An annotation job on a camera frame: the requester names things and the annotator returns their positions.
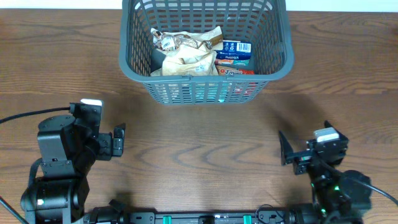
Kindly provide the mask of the grey plastic mesh basket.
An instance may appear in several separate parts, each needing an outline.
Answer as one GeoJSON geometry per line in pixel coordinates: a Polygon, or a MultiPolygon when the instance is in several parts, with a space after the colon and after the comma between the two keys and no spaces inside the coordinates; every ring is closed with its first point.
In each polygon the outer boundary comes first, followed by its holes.
{"type": "Polygon", "coordinates": [[[294,51],[283,0],[145,1],[123,0],[119,65],[129,79],[142,83],[165,105],[245,103],[268,82],[286,76],[294,51]],[[226,40],[249,43],[251,58],[243,74],[155,77],[164,54],[152,41],[151,29],[204,33],[219,27],[226,40]]]}

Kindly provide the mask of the Kleenex tissue multipack box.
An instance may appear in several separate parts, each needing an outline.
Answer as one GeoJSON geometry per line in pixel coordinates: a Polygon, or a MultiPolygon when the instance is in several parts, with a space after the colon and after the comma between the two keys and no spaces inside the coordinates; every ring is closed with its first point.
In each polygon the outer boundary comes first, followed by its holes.
{"type": "Polygon", "coordinates": [[[252,44],[235,40],[224,40],[213,49],[216,51],[215,65],[248,66],[252,55],[252,44]]]}

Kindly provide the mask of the orange San Remo spaghetti pack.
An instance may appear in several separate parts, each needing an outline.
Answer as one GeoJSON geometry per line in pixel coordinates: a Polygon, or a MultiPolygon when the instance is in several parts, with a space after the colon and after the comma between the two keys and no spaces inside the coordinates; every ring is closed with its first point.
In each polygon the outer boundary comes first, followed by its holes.
{"type": "MultiPolygon", "coordinates": [[[[217,65],[216,69],[218,71],[218,75],[221,76],[235,76],[235,75],[253,75],[253,70],[245,70],[238,68],[225,67],[221,65],[217,65]]],[[[240,94],[244,92],[244,96],[250,95],[255,89],[255,83],[250,83],[247,90],[243,91],[243,84],[238,84],[238,87],[235,87],[234,93],[240,94]]]]}

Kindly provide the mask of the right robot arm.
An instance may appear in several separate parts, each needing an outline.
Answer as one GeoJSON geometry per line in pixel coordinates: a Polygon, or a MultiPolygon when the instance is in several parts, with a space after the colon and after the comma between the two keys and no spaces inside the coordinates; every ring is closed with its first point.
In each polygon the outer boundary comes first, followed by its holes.
{"type": "Polygon", "coordinates": [[[371,179],[356,170],[341,172],[349,139],[328,121],[313,132],[304,151],[294,152],[279,131],[281,165],[293,165],[295,175],[307,174],[312,188],[312,203],[297,205],[285,212],[285,223],[362,223],[371,209],[371,179]]]}

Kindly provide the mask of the light teal wipes packet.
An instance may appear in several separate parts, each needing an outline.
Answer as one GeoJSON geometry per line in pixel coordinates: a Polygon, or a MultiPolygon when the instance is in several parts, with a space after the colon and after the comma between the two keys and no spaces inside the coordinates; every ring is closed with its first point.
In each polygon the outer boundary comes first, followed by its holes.
{"type": "Polygon", "coordinates": [[[231,83],[199,83],[195,87],[195,99],[199,103],[224,103],[231,90],[231,83]]]}

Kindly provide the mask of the kraft paper zip pouch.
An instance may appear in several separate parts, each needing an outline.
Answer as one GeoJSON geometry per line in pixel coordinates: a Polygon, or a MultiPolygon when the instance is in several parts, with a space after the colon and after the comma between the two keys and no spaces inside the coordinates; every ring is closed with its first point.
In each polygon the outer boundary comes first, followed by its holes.
{"type": "Polygon", "coordinates": [[[158,98],[193,98],[197,95],[204,96],[209,88],[218,88],[219,83],[224,81],[218,75],[193,76],[193,75],[161,75],[161,69],[151,73],[150,78],[155,82],[145,83],[145,88],[151,95],[158,98]]]}

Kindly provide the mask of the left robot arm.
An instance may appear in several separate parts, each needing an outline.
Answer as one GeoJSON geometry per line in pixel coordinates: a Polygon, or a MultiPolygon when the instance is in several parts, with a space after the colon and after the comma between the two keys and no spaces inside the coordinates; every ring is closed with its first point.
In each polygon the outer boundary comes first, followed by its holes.
{"type": "Polygon", "coordinates": [[[21,208],[28,223],[75,223],[85,214],[87,175],[96,161],[110,161],[124,150],[126,125],[100,132],[102,107],[70,103],[68,114],[38,125],[41,158],[29,174],[21,208]]]}

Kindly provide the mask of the white brown snack bag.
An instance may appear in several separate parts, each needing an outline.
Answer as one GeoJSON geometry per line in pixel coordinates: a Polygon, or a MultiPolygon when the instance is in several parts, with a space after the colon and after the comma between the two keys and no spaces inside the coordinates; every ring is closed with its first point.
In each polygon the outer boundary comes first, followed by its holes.
{"type": "Polygon", "coordinates": [[[190,33],[186,31],[161,32],[155,28],[152,28],[150,32],[153,36],[155,47],[166,52],[177,50],[181,45],[194,49],[199,49],[204,45],[211,50],[223,41],[223,33],[220,26],[205,33],[190,33]]]}

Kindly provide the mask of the beige pouch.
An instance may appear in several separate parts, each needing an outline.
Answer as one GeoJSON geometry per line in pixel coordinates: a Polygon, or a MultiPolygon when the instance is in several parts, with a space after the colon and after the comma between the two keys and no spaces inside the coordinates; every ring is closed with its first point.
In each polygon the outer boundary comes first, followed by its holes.
{"type": "Polygon", "coordinates": [[[218,71],[215,65],[216,52],[203,49],[195,49],[186,45],[180,46],[177,50],[165,54],[161,76],[217,76],[218,71]]]}

